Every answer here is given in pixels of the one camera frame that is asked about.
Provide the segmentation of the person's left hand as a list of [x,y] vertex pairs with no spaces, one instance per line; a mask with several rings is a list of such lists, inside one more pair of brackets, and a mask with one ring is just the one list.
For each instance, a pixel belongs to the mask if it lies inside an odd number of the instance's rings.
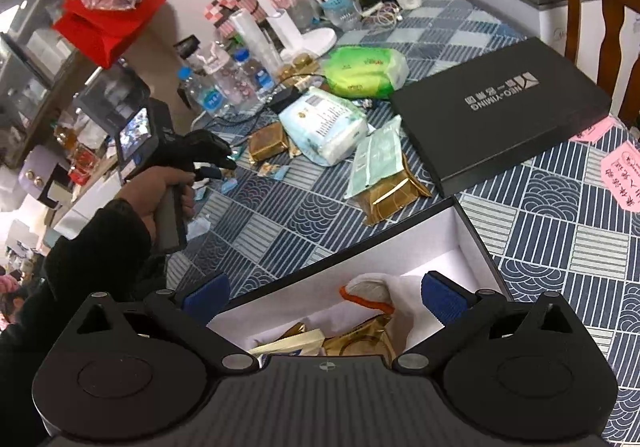
[[195,175],[177,170],[173,167],[153,166],[140,173],[116,194],[117,199],[125,200],[134,210],[152,240],[156,237],[154,213],[160,205],[165,192],[171,187],[178,187],[180,204],[185,219],[194,215],[194,183]]

